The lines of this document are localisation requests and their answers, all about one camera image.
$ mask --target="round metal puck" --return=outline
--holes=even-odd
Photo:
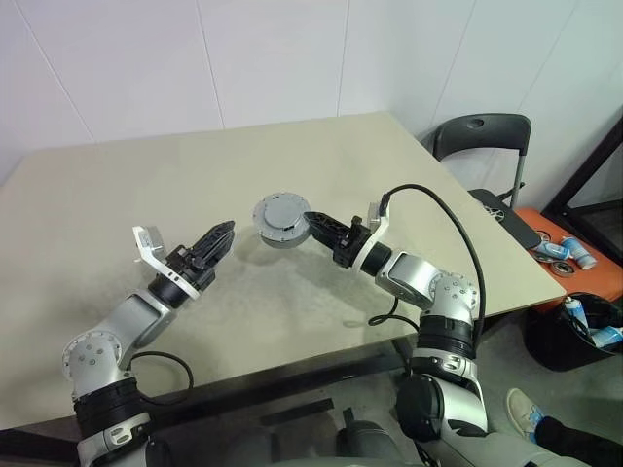
[[[303,215],[310,210],[308,202],[298,195],[275,193],[256,204],[253,223],[273,248],[293,248],[310,236],[310,225]]]
[[[549,265],[552,272],[560,277],[570,277],[575,274],[575,269],[566,261],[555,261]]]
[[[542,253],[532,252],[532,257],[540,263],[554,263],[556,261],[551,256],[543,255]]]
[[[541,241],[552,241],[552,235],[546,231],[535,231],[541,237]]]

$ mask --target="table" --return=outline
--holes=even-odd
[[[153,276],[131,227],[156,225],[167,247],[237,222],[216,281],[152,345],[184,358],[196,384],[405,336],[399,322],[366,326],[391,297],[371,277],[339,269],[312,239],[292,250],[252,227],[264,196],[297,193],[348,223],[405,182],[434,190],[472,238],[487,283],[487,315],[565,291],[387,113],[254,126],[41,151],[0,192],[0,428],[73,413],[60,354]],[[424,194],[392,198],[384,242],[475,279],[454,226]],[[417,319],[419,311],[398,312]],[[143,391],[179,389],[175,372],[138,371]]]

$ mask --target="robotic arm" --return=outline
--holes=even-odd
[[[142,260],[158,275],[147,290],[134,292],[101,323],[74,338],[62,354],[64,374],[74,383],[83,466],[108,463],[125,454],[131,457],[126,456],[128,465],[146,465],[146,459],[154,456],[158,465],[167,465],[164,447],[149,440],[150,416],[129,363],[137,349],[151,343],[175,319],[188,298],[198,298],[214,280],[214,268],[232,245],[234,222],[213,227],[191,248],[180,245],[168,256],[157,230],[133,231]]]
[[[474,362],[479,333],[473,332],[472,319],[478,306],[484,309],[482,275],[479,273],[479,290],[483,293],[479,293],[462,275],[382,244],[387,202],[385,194],[381,203],[372,205],[368,227],[358,217],[350,227],[318,212],[306,212],[305,218],[311,235],[333,251],[339,266],[366,272],[396,299],[422,310],[411,359],[414,374],[400,388],[396,402],[400,426],[416,443],[422,462],[428,467],[440,466],[442,460],[444,466],[456,467],[584,465],[516,436],[489,432]],[[443,201],[437,202],[448,212]],[[464,235],[456,218],[454,221]],[[167,256],[156,231],[134,228],[141,258],[158,275],[147,290],[130,295],[101,323],[74,338],[63,352],[63,370],[74,382],[72,398],[83,435],[78,445],[82,466],[172,465],[165,445],[150,438],[150,415],[129,363],[137,349],[152,342],[172,322],[189,297],[196,299],[214,280],[215,266],[232,245],[233,228],[232,221],[220,224],[193,247],[178,246]],[[473,247],[464,239],[474,256]],[[384,465],[379,462],[358,463]],[[286,464],[338,466],[352,462],[315,459]]]
[[[368,227],[356,216],[350,227],[323,213],[305,217],[311,235],[333,251],[335,263],[366,272],[395,298],[422,310],[413,376],[396,400],[402,431],[415,442],[421,461],[428,467],[585,465],[519,437],[489,432],[474,362],[478,333],[473,333],[472,313],[479,304],[478,290],[462,275],[380,243],[388,225],[383,203],[371,205]]]

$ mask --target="sneaker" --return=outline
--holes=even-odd
[[[534,431],[545,415],[526,394],[516,387],[506,394],[506,412],[515,429],[527,440],[536,444]]]

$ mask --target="soda can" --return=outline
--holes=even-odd
[[[584,313],[584,306],[578,299],[572,297],[565,298],[565,309],[569,316],[573,316],[580,323],[582,323],[586,329],[588,329],[588,321],[586,320],[586,313]]]
[[[571,252],[568,248],[549,241],[541,241],[540,244],[534,248],[534,251],[551,256],[557,260],[566,260],[571,256]]]
[[[621,329],[616,329],[612,326],[606,326],[605,328],[593,333],[591,335],[591,338],[593,338],[595,347],[603,348],[607,345],[612,345],[614,343],[623,341],[623,333],[621,332]]]
[[[561,244],[571,252],[571,256],[582,269],[590,269],[597,264],[597,260],[586,251],[577,238],[565,236]]]

